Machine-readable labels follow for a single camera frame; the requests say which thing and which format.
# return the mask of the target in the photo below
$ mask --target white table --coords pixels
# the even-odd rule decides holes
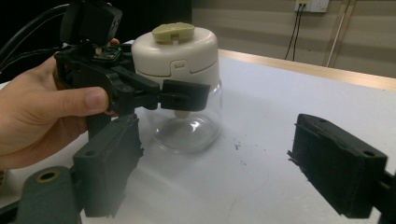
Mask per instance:
[[[376,210],[370,219],[339,217],[286,153],[297,116],[305,113],[386,153],[387,170],[394,174],[396,91],[221,55],[224,121],[215,144],[191,155],[163,151],[150,140],[149,123],[139,109],[145,155],[129,178],[125,201],[115,218],[84,217],[83,223],[376,223]],[[72,155],[86,142],[84,134],[51,158],[8,172],[0,206],[19,199],[23,181],[34,171],[71,166]]]

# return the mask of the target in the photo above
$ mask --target hand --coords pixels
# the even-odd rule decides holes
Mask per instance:
[[[0,170],[47,158],[86,132],[85,116],[106,111],[105,90],[58,91],[54,76],[51,57],[0,90]]]

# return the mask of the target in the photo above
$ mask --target transparent container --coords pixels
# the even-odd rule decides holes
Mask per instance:
[[[216,36],[186,23],[162,25],[132,45],[135,71],[160,85],[166,79],[210,85],[201,111],[146,110],[153,139],[175,153],[207,149],[222,126],[221,82]]]

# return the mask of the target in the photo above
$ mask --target white tabletop surface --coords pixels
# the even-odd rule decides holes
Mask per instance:
[[[376,223],[340,217],[291,161],[297,116],[322,117],[389,156],[396,170],[396,92],[220,58],[223,130],[210,149],[176,155],[149,136],[142,110],[145,155],[132,172],[115,218],[83,223]],[[0,206],[19,199],[34,171],[72,164],[87,135],[36,165],[9,171]]]

